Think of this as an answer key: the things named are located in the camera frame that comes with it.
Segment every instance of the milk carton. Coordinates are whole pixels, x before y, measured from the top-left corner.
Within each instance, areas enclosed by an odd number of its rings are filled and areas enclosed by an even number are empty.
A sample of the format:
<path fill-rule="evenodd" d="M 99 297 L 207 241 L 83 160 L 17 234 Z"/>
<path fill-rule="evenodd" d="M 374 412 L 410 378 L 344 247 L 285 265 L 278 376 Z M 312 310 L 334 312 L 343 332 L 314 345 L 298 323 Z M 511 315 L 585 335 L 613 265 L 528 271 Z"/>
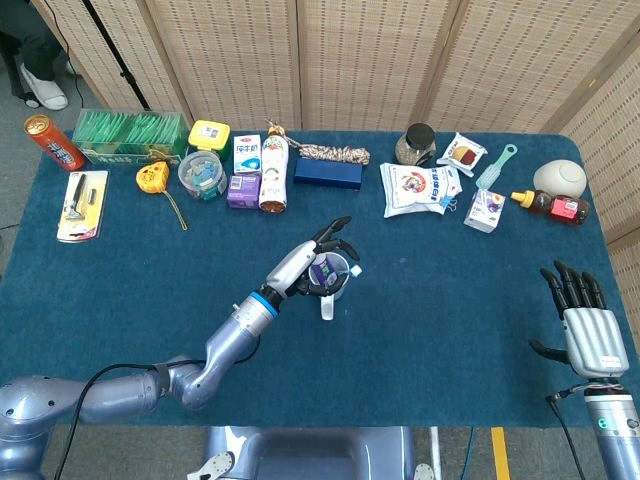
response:
<path fill-rule="evenodd" d="M 233 173 L 260 175 L 260 135 L 233 137 Z"/>

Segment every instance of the white bag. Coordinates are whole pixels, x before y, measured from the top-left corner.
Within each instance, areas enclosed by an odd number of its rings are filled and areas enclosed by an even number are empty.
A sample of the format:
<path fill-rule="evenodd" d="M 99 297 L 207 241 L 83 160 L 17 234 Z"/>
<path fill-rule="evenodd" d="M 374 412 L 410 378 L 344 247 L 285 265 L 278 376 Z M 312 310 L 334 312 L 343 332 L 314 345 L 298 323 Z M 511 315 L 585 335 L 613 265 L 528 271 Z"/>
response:
<path fill-rule="evenodd" d="M 458 171 L 451 167 L 419 168 L 383 163 L 382 184 L 387 200 L 384 218 L 412 212 L 444 212 L 462 191 Z"/>

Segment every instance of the rope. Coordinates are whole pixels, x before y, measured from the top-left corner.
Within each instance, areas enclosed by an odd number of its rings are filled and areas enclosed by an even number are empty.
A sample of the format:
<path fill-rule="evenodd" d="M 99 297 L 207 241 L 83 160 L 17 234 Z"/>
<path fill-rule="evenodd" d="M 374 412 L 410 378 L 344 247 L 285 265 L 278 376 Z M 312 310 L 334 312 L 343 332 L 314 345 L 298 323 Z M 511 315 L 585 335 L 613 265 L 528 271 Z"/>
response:
<path fill-rule="evenodd" d="M 269 125 L 276 129 L 278 134 L 284 138 L 287 143 L 300 150 L 301 157 L 313 158 L 316 160 L 330 160 L 332 162 L 355 163 L 360 165 L 368 165 L 371 154 L 366 148 L 352 147 L 327 147 L 323 145 L 314 145 L 296 142 L 294 139 L 285 134 L 284 128 L 277 122 L 267 118 Z"/>
<path fill-rule="evenodd" d="M 180 209 L 178 209 L 178 205 L 173 200 L 173 197 L 166 190 L 163 191 L 162 193 L 164 193 L 167 196 L 167 198 L 169 199 L 169 203 L 173 207 L 173 210 L 176 212 L 176 215 L 178 215 L 178 220 L 180 220 L 180 225 L 182 225 L 182 229 L 186 231 L 189 227 L 187 227 L 187 223 L 184 221 L 184 218 L 182 218 L 182 214 L 180 213 Z"/>

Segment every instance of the blue box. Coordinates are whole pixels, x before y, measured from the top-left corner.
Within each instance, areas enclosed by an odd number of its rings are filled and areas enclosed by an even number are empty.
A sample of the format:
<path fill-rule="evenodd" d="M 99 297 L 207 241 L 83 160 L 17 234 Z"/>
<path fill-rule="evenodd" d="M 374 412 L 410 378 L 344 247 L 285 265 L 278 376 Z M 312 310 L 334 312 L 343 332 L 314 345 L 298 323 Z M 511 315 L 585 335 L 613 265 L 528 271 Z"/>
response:
<path fill-rule="evenodd" d="M 299 158 L 296 163 L 293 181 L 294 183 L 309 183 L 312 185 L 360 190 L 362 186 L 362 165 Z"/>

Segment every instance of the orange can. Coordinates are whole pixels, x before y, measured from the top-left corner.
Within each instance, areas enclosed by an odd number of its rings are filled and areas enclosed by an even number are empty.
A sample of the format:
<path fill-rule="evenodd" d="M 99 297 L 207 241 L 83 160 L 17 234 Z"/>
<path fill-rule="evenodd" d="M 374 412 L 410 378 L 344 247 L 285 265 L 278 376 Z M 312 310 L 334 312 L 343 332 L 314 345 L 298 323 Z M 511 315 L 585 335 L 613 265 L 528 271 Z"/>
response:
<path fill-rule="evenodd" d="M 46 115 L 31 115 L 24 122 L 24 131 L 65 170 L 82 168 L 85 157 Z"/>

